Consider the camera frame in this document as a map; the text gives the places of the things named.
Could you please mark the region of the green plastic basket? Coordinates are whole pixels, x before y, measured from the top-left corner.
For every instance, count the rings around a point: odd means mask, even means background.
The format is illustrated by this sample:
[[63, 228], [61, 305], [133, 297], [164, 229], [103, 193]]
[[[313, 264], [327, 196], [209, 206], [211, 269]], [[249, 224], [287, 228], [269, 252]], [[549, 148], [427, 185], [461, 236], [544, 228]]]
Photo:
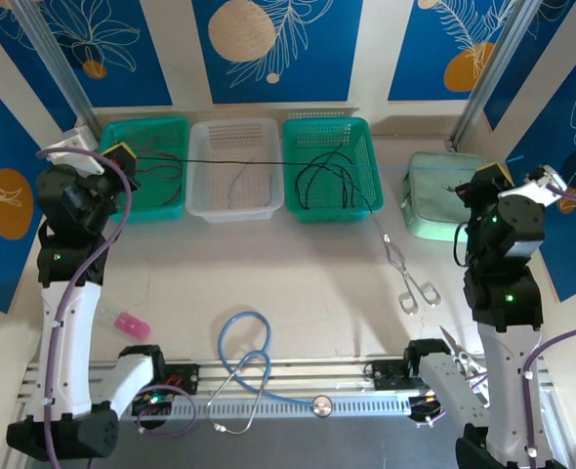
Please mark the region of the green plastic basket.
[[99, 152], [125, 142], [136, 154], [136, 179], [127, 222], [175, 220], [185, 204], [189, 124], [181, 116], [126, 119], [107, 124]]
[[285, 205], [299, 222], [356, 222], [383, 207], [364, 119], [291, 119], [283, 124], [282, 145]]

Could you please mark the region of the mint green zip pouch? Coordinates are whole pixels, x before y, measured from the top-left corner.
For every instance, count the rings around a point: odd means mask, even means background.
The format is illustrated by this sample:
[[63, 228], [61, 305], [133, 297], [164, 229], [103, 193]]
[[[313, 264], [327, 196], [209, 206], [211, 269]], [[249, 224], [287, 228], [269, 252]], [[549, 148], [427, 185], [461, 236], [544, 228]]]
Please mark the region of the mint green zip pouch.
[[418, 238], [452, 241], [458, 226], [470, 218], [455, 189], [485, 164], [467, 153], [414, 153], [403, 178], [400, 203], [408, 232]]

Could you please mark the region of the metal tongs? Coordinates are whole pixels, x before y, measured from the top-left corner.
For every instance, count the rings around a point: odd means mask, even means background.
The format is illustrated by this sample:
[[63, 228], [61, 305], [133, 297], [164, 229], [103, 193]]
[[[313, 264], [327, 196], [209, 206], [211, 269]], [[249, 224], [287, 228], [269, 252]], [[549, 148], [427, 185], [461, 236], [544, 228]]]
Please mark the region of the metal tongs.
[[419, 311], [416, 293], [428, 306], [438, 306], [441, 303], [441, 296], [435, 286], [431, 282], [420, 285], [409, 272], [402, 251], [391, 241], [390, 236], [383, 233], [382, 239], [387, 259], [390, 265], [399, 272], [405, 285], [405, 290], [398, 295], [401, 310], [408, 316], [413, 316]]

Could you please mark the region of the white plastic basket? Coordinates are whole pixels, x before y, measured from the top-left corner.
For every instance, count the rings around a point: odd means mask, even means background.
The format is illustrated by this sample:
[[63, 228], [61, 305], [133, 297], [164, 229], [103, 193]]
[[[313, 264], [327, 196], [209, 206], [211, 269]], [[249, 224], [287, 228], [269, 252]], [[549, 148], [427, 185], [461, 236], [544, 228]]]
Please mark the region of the white plastic basket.
[[185, 209], [208, 223], [267, 220], [284, 203], [282, 163], [270, 118], [198, 122], [190, 129]]

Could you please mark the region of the pink pill box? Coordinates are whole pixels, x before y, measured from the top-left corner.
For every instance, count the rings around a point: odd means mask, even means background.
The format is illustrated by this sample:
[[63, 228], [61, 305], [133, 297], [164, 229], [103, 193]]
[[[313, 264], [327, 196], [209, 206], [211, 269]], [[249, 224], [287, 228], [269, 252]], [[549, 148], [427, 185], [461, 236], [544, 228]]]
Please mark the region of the pink pill box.
[[151, 327], [146, 322], [117, 309], [101, 308], [96, 312], [96, 318], [139, 342], [144, 342], [151, 331]]

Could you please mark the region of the black connector board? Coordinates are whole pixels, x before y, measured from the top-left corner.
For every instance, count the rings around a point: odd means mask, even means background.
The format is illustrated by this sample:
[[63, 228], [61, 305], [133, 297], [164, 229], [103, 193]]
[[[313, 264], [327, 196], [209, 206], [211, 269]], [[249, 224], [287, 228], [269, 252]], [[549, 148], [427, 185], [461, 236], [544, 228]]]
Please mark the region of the black connector board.
[[172, 408], [172, 397], [160, 392], [150, 392], [134, 397], [132, 401], [131, 414], [133, 416], [162, 415], [164, 412], [170, 413]]
[[411, 397], [409, 404], [409, 418], [417, 423], [435, 420], [445, 414], [439, 400], [435, 396]]

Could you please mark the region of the blue stethoscope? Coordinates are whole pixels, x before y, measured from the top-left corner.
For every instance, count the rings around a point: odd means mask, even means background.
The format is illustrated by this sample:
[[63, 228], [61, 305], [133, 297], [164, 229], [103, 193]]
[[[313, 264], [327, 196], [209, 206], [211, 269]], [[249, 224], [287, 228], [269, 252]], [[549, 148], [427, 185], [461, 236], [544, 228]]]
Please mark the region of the blue stethoscope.
[[[259, 349], [254, 349], [247, 352], [238, 362], [235, 367], [232, 367], [228, 360], [226, 359], [226, 354], [224, 350], [224, 343], [230, 328], [234, 326], [238, 321], [244, 319], [255, 319], [258, 320], [265, 331], [265, 338], [263, 345]], [[325, 396], [317, 396], [310, 400], [296, 399], [279, 396], [277, 394], [268, 392], [266, 386], [269, 382], [271, 371], [272, 371], [272, 361], [268, 354], [268, 348], [271, 341], [271, 326], [268, 319], [261, 313], [255, 311], [244, 311], [235, 314], [223, 325], [219, 332], [217, 341], [217, 351], [219, 354], [219, 359], [226, 371], [228, 376], [225, 381], [219, 386], [219, 388], [212, 394], [211, 398], [207, 401], [205, 405], [205, 413], [208, 420], [211, 422], [212, 427], [215, 432], [220, 434], [226, 434], [231, 436], [241, 436], [248, 432], [253, 424], [254, 418], [261, 407], [262, 398], [270, 398], [272, 400], [278, 401], [281, 404], [295, 405], [296, 407], [303, 408], [308, 412], [311, 412], [314, 416], [318, 418], [326, 418], [331, 415], [333, 411], [332, 401]], [[259, 361], [263, 366], [263, 374], [260, 379], [260, 384], [257, 388], [248, 384], [241, 376], [240, 371], [250, 362]], [[250, 415], [245, 426], [241, 430], [228, 429], [226, 425], [216, 421], [211, 416], [211, 411], [214, 405], [214, 400], [222, 393], [224, 388], [231, 382], [235, 380], [237, 384], [240, 385], [245, 391], [253, 393], [255, 395], [254, 403], [251, 405]]]

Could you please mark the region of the grey metal panel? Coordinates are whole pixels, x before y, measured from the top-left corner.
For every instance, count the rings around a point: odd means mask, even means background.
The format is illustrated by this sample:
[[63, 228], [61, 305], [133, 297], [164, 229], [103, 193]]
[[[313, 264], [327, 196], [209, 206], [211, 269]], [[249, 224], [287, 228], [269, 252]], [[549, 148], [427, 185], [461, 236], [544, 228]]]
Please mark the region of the grey metal panel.
[[114, 453], [62, 469], [458, 469], [449, 418], [419, 428], [404, 417], [261, 419], [242, 436], [222, 435], [206, 421], [185, 436], [120, 430]]

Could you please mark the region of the aluminium frame post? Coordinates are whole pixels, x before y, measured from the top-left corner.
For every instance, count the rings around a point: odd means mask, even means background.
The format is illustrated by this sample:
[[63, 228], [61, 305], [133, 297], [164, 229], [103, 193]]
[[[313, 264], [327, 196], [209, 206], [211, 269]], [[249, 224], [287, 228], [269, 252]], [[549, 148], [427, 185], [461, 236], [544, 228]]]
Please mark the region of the aluminium frame post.
[[9, 0], [9, 3], [25, 35], [76, 115], [77, 121], [86, 125], [98, 139], [102, 134], [102, 126], [38, 6], [31, 0]]
[[514, 9], [450, 134], [449, 141], [454, 150], [459, 149], [481, 114], [528, 26], [535, 17], [541, 2], [542, 0], [515, 1]]

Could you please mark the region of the white handled scissors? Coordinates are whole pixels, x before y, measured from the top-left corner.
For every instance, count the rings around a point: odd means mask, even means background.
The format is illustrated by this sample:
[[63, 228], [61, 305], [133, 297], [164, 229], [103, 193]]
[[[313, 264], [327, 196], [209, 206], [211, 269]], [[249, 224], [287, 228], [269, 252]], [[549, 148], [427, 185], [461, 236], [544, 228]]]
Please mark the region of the white handled scissors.
[[440, 328], [447, 345], [450, 347], [454, 363], [464, 377], [467, 385], [479, 398], [485, 408], [489, 407], [488, 371], [481, 361], [467, 352], [444, 328]]

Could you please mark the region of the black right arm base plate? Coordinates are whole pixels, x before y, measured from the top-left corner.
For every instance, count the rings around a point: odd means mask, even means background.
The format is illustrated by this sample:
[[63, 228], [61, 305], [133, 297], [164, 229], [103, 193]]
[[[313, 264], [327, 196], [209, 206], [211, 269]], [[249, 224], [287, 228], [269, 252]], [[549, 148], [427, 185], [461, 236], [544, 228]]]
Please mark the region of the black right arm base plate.
[[408, 391], [416, 385], [403, 360], [374, 360], [363, 367], [363, 374], [376, 391]]

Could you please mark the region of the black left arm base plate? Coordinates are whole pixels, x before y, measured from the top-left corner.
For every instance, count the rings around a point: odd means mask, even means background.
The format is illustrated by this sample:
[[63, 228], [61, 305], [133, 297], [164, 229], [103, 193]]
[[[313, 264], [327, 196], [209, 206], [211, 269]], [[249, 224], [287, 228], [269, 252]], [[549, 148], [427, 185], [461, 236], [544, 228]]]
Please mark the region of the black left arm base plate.
[[173, 363], [166, 365], [164, 383], [177, 387], [191, 396], [197, 394], [200, 366], [196, 363]]

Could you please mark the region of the aluminium frame rail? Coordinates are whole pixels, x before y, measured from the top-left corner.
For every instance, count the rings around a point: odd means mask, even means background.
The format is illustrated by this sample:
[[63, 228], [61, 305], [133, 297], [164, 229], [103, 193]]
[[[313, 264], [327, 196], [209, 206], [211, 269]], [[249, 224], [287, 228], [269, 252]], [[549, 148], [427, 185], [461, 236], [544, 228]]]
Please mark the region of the aluminium frame rail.
[[[277, 360], [273, 362], [272, 371], [266, 390], [279, 396], [306, 399], [318, 395], [328, 397], [348, 397], [353, 395], [371, 396], [376, 392], [374, 383], [363, 374], [363, 367], [374, 360], [392, 360], [394, 357], [367, 357], [365, 359], [337, 359], [337, 360]], [[173, 363], [196, 363], [200, 366], [197, 396], [209, 398], [219, 388], [228, 376], [228, 372], [220, 361], [174, 361]], [[549, 392], [555, 389], [548, 370], [540, 360], [539, 383], [541, 391]], [[91, 396], [96, 395], [101, 382], [114, 368], [114, 362], [92, 362], [89, 368], [89, 383]], [[252, 362], [241, 371], [241, 377], [250, 385], [257, 388], [263, 374], [261, 363]], [[36, 386], [37, 365], [30, 363], [27, 366], [17, 395], [17, 403], [28, 404]], [[414, 379], [416, 387], [408, 391], [379, 391], [384, 394], [405, 393], [409, 396], [433, 395], [433, 391], [420, 379]], [[245, 391], [231, 381], [220, 394], [220, 397], [247, 398], [249, 392]]]

